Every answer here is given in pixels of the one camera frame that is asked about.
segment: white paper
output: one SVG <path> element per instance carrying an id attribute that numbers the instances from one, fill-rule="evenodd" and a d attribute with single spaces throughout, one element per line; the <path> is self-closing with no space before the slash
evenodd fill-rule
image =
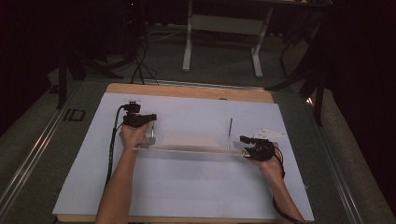
<path id="1" fill-rule="evenodd" d="M 165 134 L 163 145 L 189 146 L 189 147 L 219 147 L 219 142 L 215 137 L 204 134 Z"/>
<path id="2" fill-rule="evenodd" d="M 271 138 L 284 137 L 284 136 L 286 136 L 284 133 L 280 133 L 264 128 L 254 134 L 254 138 L 260 138 L 260 139 L 271 139 Z"/>
<path id="3" fill-rule="evenodd" d="M 141 104 L 140 114 L 157 114 L 154 127 L 159 136 L 167 133 L 215 136 L 219 147 L 226 148 L 228 142 L 218 139 L 227 139 L 230 118 L 233 118 L 233 136 L 253 136 L 262 127 L 287 135 L 276 104 L 106 93 L 64 182 L 53 214 L 96 215 L 106 181 L 108 146 L 116 112 L 130 99 Z M 197 144 L 199 139 L 190 140 L 190 144 Z M 205 142 L 211 145 L 215 142 L 212 140 Z M 177 142 L 175 138 L 166 141 Z M 283 152 L 285 182 L 291 197 L 305 220 L 313 220 L 289 138 L 281 137 L 276 141 Z M 121 141 L 117 137 L 113 167 L 121 152 Z M 277 218 L 262 174 L 246 159 L 145 150 L 139 151 L 134 169 L 130 215 Z"/>

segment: wooden edge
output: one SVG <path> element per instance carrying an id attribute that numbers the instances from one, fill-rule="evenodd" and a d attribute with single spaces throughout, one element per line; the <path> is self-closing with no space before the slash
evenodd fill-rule
<path id="1" fill-rule="evenodd" d="M 58 215 L 62 222 L 94 222 L 96 216 Z M 135 223 L 276 223 L 276 220 L 252 218 L 204 218 L 204 217 L 129 217 Z"/>
<path id="2" fill-rule="evenodd" d="M 208 87 L 154 86 L 112 83 L 107 86 L 106 92 L 200 99 L 224 99 L 271 104 L 274 102 L 271 93 L 263 89 L 233 90 Z"/>

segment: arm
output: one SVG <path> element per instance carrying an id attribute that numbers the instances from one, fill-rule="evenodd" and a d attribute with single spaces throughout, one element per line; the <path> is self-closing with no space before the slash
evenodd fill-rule
<path id="1" fill-rule="evenodd" d="M 123 153 L 113 176 L 107 183 L 95 223 L 128 223 L 134 162 L 137 155 L 137 150 L 133 148 L 142 142 L 147 128 L 147 124 L 138 129 L 122 125 L 120 137 Z"/>
<path id="2" fill-rule="evenodd" d="M 279 157 L 279 151 L 276 150 L 276 155 Z M 279 161 L 273 157 L 268 161 L 254 161 L 257 164 L 260 171 L 264 175 L 265 179 L 268 181 L 271 190 L 274 194 L 274 200 L 283 213 L 287 214 L 289 217 L 293 217 L 301 222 L 305 223 L 303 216 L 298 210 L 297 206 L 294 204 L 293 199 L 290 197 L 289 191 L 286 188 L 285 181 L 282 177 L 282 168 Z M 292 223 L 289 220 L 282 217 L 282 223 Z"/>

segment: metal rail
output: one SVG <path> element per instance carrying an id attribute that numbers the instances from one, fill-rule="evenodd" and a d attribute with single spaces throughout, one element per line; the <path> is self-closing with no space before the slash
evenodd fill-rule
<path id="1" fill-rule="evenodd" d="M 70 95 L 65 104 L 60 109 L 56 110 L 52 115 L 49 123 L 44 129 L 43 133 L 38 137 L 35 145 L 30 150 L 29 154 L 20 165 L 14 176 L 11 178 L 6 189 L 0 197 L 0 223 L 3 223 L 9 208 L 15 202 L 18 194 L 21 192 L 26 180 L 34 170 L 38 160 L 43 152 L 46 150 L 51 137 L 54 135 L 59 123 L 62 121 L 65 109 L 69 105 L 76 91 L 80 88 L 81 82 L 74 82 L 70 87 Z"/>
<path id="2" fill-rule="evenodd" d="M 312 102 L 308 102 L 306 105 L 306 111 L 309 113 L 309 119 L 313 123 L 313 125 L 317 125 L 315 118 L 313 116 L 313 105 Z M 352 197 L 351 191 L 347 182 L 344 179 L 344 176 L 338 166 L 338 162 L 332 153 L 332 149 L 329 147 L 329 141 L 325 135 L 325 133 L 319 129 L 315 129 L 318 133 L 319 140 L 321 140 L 324 152 L 325 152 L 325 160 L 329 166 L 330 173 L 332 175 L 332 179 L 334 181 L 335 187 L 340 194 L 341 201 L 345 207 L 346 215 L 349 218 L 350 223 L 364 223 L 361 218 L 361 213 L 358 210 L 358 207 L 355 204 L 355 201 Z"/>

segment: metal pin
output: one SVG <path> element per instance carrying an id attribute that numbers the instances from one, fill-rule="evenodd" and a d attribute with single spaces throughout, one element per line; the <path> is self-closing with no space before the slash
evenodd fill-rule
<path id="1" fill-rule="evenodd" d="M 233 127 L 233 118 L 230 119 L 230 128 L 228 130 L 228 145 L 227 149 L 230 150 L 231 128 Z"/>
<path id="2" fill-rule="evenodd" d="M 152 126 L 151 126 L 151 137 L 154 137 L 154 121 L 152 121 Z"/>

